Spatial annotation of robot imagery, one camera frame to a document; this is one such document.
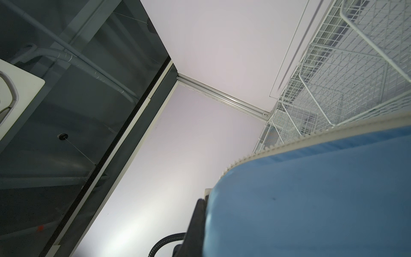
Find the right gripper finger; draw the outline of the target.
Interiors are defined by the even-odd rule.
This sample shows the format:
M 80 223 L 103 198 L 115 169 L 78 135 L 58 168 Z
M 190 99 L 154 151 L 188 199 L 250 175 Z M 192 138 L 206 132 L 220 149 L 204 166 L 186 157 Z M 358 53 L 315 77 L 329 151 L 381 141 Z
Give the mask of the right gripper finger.
M 206 224 L 207 201 L 199 199 L 196 203 L 192 218 L 183 243 L 173 249 L 173 257 L 202 257 Z

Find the light blue jacket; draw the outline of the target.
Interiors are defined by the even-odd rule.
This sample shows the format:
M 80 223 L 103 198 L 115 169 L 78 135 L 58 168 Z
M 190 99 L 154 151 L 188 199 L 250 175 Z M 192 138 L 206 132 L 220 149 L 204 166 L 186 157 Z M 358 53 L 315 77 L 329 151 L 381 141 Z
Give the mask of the light blue jacket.
M 230 167 L 209 197 L 202 253 L 410 256 L 410 113 L 328 129 Z

